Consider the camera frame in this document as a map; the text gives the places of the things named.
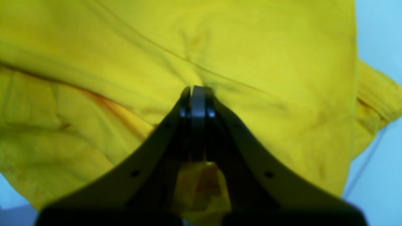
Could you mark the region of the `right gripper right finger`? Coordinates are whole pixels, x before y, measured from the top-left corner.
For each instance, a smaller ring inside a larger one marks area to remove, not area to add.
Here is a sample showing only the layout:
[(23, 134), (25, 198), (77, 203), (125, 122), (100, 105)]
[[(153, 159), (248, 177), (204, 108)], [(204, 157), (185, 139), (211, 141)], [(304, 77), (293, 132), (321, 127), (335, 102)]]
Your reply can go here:
[(360, 210), (277, 160), (209, 87), (198, 88), (205, 158), (225, 177), (231, 212), (223, 226), (366, 226)]

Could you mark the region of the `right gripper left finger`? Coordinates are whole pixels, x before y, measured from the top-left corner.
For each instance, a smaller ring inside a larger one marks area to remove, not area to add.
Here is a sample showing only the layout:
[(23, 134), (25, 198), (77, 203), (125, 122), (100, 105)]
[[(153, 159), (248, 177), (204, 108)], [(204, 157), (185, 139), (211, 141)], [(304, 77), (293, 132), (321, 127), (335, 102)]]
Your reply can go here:
[(190, 158), (191, 89), (127, 159), (47, 206), (37, 226), (182, 226), (172, 211), (178, 172)]

